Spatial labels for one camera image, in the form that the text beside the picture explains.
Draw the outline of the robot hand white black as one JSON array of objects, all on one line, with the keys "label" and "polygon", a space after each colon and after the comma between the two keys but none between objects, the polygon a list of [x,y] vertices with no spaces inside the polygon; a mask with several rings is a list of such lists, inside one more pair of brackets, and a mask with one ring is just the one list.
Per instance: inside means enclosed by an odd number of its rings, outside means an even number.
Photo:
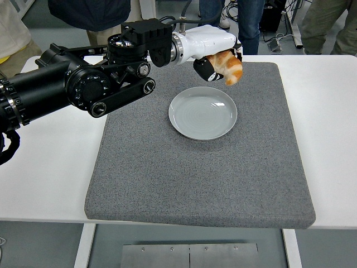
[{"label": "robot hand white black", "polygon": [[243,75],[242,56],[237,37],[211,25],[172,34],[171,61],[194,59],[194,70],[207,82],[224,79],[226,85],[236,84]]}]

